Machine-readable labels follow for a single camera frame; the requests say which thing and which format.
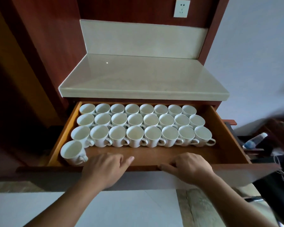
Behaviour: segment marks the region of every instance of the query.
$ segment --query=white wall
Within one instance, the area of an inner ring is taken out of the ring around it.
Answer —
[[[284,112],[284,0],[230,0],[205,67],[230,92],[218,113],[238,134]]]

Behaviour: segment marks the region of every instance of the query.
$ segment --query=left hand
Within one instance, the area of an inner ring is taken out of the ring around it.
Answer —
[[[134,157],[124,160],[121,154],[100,154],[90,158],[82,171],[82,180],[89,185],[97,185],[100,190],[115,184],[126,169],[130,166]]]

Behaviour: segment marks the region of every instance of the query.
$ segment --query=forearm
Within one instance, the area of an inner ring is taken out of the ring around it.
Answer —
[[[226,226],[275,226],[219,176],[212,175],[207,183],[201,185],[201,189],[215,206]]]
[[[25,227],[74,227],[89,203],[101,191],[80,180]]]

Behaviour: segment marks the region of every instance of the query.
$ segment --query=hand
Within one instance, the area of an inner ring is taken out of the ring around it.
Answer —
[[[197,186],[204,185],[215,175],[210,164],[202,156],[193,153],[180,154],[170,164],[163,163],[159,168],[183,182]]]
[[[106,153],[94,156],[83,167],[81,179],[85,183],[97,185],[100,190],[103,190],[115,184],[133,160],[133,156],[123,160],[121,154]]]

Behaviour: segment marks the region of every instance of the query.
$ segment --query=cup handle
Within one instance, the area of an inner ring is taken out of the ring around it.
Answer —
[[[84,155],[84,156],[79,156],[79,159],[80,159],[80,161],[81,161],[81,163],[79,163],[79,164],[82,164],[82,163],[87,162],[88,157],[87,157],[86,155]]]
[[[184,143],[184,140],[181,139],[181,138],[177,138],[177,140],[175,142],[176,145],[182,145],[183,143]]]
[[[93,146],[93,145],[95,145],[95,142],[94,142],[92,139],[87,138],[87,141],[89,141],[89,142],[90,142],[89,146]]]
[[[164,146],[165,144],[166,144],[166,140],[163,139],[163,138],[159,138],[158,145],[159,146]]]
[[[162,130],[162,126],[161,126],[161,125],[158,124],[157,127],[158,127],[160,130]]]
[[[111,141],[110,138],[106,138],[105,140],[108,141],[108,144],[107,144],[108,146],[111,146],[113,144],[113,141]]]
[[[140,141],[140,145],[141,146],[146,146],[148,144],[148,140],[145,139],[145,138],[142,138],[141,141]]]
[[[200,141],[198,139],[193,139],[191,142],[190,142],[190,145],[196,145],[198,144]]]
[[[210,140],[207,141],[206,145],[213,146],[213,145],[216,144],[216,140],[215,139],[210,139]]]
[[[128,138],[124,137],[123,140],[125,141],[125,143],[123,145],[127,146],[129,144]]]

